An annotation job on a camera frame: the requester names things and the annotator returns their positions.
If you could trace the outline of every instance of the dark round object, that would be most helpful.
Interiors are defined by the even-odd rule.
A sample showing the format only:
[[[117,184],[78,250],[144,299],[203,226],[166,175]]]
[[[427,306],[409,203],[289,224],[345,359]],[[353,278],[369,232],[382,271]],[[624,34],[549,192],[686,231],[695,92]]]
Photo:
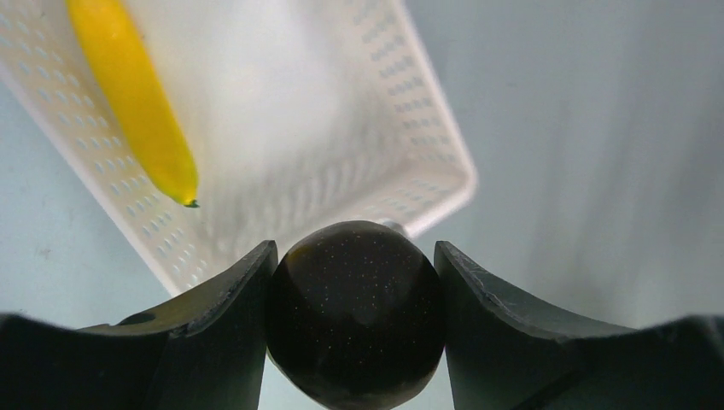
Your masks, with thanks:
[[[407,238],[372,222],[299,241],[266,298],[271,358],[331,409],[390,409],[414,397],[435,372],[445,329],[435,269]]]

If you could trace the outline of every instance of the banana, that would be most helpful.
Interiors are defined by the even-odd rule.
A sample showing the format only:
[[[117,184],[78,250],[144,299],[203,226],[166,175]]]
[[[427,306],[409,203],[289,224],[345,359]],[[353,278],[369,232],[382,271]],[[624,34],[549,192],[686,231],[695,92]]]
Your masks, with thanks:
[[[66,0],[80,48],[138,164],[164,195],[198,208],[194,157],[120,0]]]

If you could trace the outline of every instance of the white plastic basket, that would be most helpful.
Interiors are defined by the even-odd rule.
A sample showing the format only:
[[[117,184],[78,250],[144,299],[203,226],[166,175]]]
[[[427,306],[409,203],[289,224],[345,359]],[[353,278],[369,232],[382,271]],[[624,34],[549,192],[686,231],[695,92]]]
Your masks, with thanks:
[[[0,78],[172,295],[263,239],[285,252],[356,219],[415,237],[473,195],[401,1],[126,1],[195,153],[199,209],[133,160],[64,3],[0,0]]]

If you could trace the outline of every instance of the white surface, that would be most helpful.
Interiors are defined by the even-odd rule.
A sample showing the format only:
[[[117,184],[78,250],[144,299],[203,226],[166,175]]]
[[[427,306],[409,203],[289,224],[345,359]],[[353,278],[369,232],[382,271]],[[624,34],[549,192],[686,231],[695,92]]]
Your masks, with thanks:
[[[451,240],[513,284],[619,324],[724,313],[723,7],[410,2],[483,176],[476,201],[417,243],[431,252]],[[80,326],[164,299],[50,144],[0,96],[0,310]],[[46,194],[54,202],[43,208]],[[68,209],[85,215],[70,229]],[[52,264],[36,251],[46,248]],[[315,408],[274,373],[263,390],[262,410]],[[408,408],[451,408],[445,383],[425,395],[443,401]]]
[[[416,237],[472,198],[476,171],[399,0],[170,4],[127,2],[201,208],[133,159],[64,2],[0,3],[0,78],[172,295],[269,237],[285,252],[342,220]]]

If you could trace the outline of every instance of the gray background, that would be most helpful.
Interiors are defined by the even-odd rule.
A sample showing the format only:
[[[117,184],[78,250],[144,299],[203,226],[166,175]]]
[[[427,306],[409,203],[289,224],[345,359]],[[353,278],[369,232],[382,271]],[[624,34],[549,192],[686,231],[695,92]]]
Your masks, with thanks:
[[[724,2],[410,1],[481,174],[450,240],[623,325],[724,313]],[[0,86],[0,311],[116,322],[166,292]],[[267,367],[262,409],[317,408]],[[444,367],[406,408],[452,408]]]

